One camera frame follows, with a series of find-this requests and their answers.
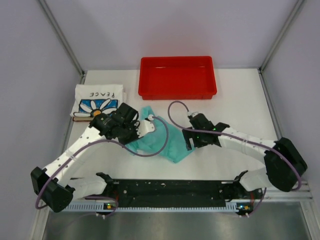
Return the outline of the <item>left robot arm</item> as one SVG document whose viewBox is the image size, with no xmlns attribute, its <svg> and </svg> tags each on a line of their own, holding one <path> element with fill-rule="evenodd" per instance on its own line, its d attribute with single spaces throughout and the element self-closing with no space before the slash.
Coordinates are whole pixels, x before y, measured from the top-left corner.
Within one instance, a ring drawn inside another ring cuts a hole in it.
<svg viewBox="0 0 320 240">
<path fill-rule="evenodd" d="M 137 115 L 135 109 L 122 103 L 113 113 L 95 116 L 62 155 L 44 168 L 35 167 L 30 176 L 37 201 L 44 201 L 53 212 L 59 213 L 77 199 L 91 195 L 109 198 L 114 187 L 107 182 L 106 174 L 97 173 L 92 177 L 74 174 L 102 143 L 110 140 L 126 145 L 154 130 L 150 121 L 139 121 Z"/>
</svg>

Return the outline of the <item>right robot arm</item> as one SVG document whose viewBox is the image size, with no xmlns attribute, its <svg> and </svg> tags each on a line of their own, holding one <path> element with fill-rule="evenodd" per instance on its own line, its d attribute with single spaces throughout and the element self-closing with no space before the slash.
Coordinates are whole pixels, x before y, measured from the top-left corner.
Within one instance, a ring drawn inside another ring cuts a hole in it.
<svg viewBox="0 0 320 240">
<path fill-rule="evenodd" d="M 238 151 L 260 161 L 257 170 L 244 170 L 233 181 L 233 192 L 245 198 L 251 191 L 275 187 L 282 192 L 295 190 L 308 165 L 291 140 L 264 140 L 242 133 L 226 123 L 213 124 L 203 113 L 189 113 L 190 127 L 182 130 L 187 150 L 215 145 Z"/>
</svg>

